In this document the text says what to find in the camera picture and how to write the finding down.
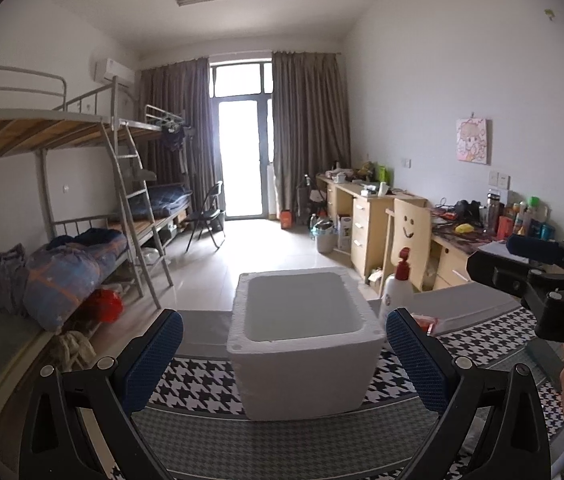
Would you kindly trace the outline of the white waste bin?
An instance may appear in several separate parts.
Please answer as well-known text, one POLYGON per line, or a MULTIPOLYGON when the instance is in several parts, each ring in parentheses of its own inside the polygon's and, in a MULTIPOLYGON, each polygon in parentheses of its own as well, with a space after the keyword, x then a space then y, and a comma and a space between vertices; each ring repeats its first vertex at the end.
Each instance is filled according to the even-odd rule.
POLYGON ((335 249, 337 245, 337 232, 331 219, 319 219, 311 229, 311 234, 316 241, 316 248, 319 254, 327 255, 335 249))

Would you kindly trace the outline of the white papers on desk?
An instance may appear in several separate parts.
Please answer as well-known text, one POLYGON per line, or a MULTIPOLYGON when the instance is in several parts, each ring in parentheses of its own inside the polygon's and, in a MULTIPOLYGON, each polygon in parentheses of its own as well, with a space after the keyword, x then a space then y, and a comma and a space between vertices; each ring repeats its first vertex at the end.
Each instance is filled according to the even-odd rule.
POLYGON ((487 252, 489 255, 507 258, 519 263, 529 264, 529 258, 513 255, 512 252, 506 247, 505 242, 490 242, 488 244, 480 245, 479 252, 487 252))

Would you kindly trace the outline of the yellow banana toy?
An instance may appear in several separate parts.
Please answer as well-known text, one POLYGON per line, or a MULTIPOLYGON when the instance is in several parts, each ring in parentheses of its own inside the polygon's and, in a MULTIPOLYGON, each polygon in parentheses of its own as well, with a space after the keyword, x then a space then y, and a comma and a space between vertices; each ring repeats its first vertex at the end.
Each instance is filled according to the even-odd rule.
POLYGON ((456 234, 468 234, 468 233, 473 233, 474 231, 475 231, 474 226, 472 226, 472 224, 469 223, 461 223, 454 228, 454 232, 456 234))

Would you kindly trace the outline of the orange container on floor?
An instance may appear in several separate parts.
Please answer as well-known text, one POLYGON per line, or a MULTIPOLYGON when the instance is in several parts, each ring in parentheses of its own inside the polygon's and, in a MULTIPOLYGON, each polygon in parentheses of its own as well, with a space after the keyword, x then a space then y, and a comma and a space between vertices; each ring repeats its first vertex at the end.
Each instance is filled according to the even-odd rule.
POLYGON ((280 226, 284 230, 289 230, 293 226, 293 214, 290 210, 284 209, 280 212, 280 226))

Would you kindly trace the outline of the glass balcony door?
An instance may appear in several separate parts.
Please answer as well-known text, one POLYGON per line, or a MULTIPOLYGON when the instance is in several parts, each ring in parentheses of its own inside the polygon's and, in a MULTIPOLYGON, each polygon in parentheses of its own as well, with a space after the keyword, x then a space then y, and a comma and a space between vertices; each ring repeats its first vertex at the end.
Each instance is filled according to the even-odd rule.
POLYGON ((273 218, 272 61, 253 58, 215 63, 209 77, 227 218, 273 218))

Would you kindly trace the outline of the houndstooth patterned table mat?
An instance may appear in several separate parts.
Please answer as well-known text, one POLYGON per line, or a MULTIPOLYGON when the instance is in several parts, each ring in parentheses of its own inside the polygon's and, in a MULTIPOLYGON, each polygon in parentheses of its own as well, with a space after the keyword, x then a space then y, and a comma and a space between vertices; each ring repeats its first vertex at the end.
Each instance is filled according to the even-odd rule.
MULTIPOLYGON (((436 318, 453 356, 492 370, 530 366, 549 441, 561 444, 558 392, 530 354, 534 320, 512 297, 483 285, 414 297, 416 313, 436 318)), ((188 312, 184 339, 143 408, 130 415, 174 479, 395 479, 436 422, 392 349, 375 361, 361 399, 343 404, 352 382, 330 370, 328 393, 309 396, 309 417, 253 420, 239 394, 226 343, 227 312, 188 312)))

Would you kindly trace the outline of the blue plaid bedding bundle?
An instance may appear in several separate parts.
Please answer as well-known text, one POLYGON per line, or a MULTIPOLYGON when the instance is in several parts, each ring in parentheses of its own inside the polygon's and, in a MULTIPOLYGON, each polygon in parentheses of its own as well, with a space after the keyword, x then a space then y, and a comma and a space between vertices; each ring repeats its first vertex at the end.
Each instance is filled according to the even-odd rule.
POLYGON ((55 237, 34 252, 21 244, 0 252, 0 310, 56 333, 113 273, 127 248, 122 232, 90 228, 55 237))

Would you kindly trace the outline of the red snack packet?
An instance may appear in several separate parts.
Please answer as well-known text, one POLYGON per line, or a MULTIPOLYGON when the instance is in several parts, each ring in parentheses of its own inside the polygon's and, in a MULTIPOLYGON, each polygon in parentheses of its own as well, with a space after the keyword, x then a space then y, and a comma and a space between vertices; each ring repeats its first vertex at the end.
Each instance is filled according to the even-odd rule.
POLYGON ((424 334, 427 336, 433 336, 438 325, 439 319, 433 318, 432 316, 422 315, 422 314, 414 314, 412 313, 412 318, 418 324, 419 329, 422 330, 424 334))

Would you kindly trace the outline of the brown curtain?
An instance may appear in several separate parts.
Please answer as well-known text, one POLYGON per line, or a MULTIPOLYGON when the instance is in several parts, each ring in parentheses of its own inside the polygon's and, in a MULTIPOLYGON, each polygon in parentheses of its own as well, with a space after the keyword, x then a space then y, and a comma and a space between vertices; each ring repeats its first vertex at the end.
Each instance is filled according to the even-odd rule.
POLYGON ((282 210, 297 211, 305 176, 352 163, 347 93, 335 53, 272 55, 273 173, 282 210))
POLYGON ((209 97, 208 58, 194 58, 140 73, 140 111, 160 128, 139 144, 142 162, 159 184, 183 185, 200 209, 216 182, 215 141, 209 97))

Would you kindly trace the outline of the white styrofoam box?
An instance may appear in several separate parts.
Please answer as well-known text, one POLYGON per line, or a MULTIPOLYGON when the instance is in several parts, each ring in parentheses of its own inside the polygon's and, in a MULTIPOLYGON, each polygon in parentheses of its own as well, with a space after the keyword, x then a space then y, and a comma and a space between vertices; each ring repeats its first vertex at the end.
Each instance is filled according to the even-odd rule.
POLYGON ((246 417, 285 422, 360 408, 384 338, 343 268, 241 275, 227 352, 246 417))

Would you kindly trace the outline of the smiley face wooden chair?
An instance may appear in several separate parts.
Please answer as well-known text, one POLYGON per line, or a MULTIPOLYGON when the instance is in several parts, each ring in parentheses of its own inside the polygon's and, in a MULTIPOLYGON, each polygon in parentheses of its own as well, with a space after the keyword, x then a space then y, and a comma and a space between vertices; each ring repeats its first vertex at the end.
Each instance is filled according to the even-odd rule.
POLYGON ((395 198, 393 208, 387 208, 385 212, 387 232, 381 292, 389 275, 395 272, 399 252, 404 247, 410 248, 410 282, 414 289, 422 292, 431 253, 431 211, 411 200, 395 198))

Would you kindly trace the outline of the white pump bottle red cap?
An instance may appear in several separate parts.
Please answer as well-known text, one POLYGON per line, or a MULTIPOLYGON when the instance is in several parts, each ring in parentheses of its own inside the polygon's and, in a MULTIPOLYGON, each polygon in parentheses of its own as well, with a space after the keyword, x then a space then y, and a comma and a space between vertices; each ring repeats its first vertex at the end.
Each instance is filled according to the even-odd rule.
POLYGON ((410 282, 410 248, 404 247, 399 252, 399 261, 395 272, 387 278, 382 298, 378 320, 382 329, 386 330, 387 317, 397 308, 409 307, 412 303, 414 291, 410 282))

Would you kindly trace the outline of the right brown curtain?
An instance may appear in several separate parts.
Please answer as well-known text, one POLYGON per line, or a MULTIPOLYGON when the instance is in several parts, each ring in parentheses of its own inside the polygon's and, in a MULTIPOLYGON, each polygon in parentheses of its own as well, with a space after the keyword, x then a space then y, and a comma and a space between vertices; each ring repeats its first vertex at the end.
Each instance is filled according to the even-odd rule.
POLYGON ((273 173, 282 210, 297 211, 305 176, 352 163, 347 93, 335 53, 272 55, 273 173))

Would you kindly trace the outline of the white wall air conditioner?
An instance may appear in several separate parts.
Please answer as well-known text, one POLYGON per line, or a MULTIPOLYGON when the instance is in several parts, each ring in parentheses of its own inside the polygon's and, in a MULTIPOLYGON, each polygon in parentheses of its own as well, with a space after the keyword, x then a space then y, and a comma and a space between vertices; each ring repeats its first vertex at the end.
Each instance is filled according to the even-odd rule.
POLYGON ((136 82, 136 73, 112 58, 102 58, 102 60, 96 61, 94 66, 94 80, 96 82, 112 82, 114 78, 122 86, 130 88, 136 82))

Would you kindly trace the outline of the long wooden desk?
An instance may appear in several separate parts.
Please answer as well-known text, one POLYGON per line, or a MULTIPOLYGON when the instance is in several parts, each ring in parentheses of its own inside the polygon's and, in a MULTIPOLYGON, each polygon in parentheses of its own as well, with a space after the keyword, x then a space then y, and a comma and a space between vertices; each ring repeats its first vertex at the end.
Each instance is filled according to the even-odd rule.
POLYGON ((488 244, 506 244, 481 226, 461 229, 450 212, 430 208, 422 197, 398 191, 366 194, 358 183, 338 183, 324 174, 317 180, 329 217, 346 237, 344 252, 352 267, 378 288, 395 271, 402 246, 411 248, 413 287, 428 292, 468 283, 468 257, 488 244))

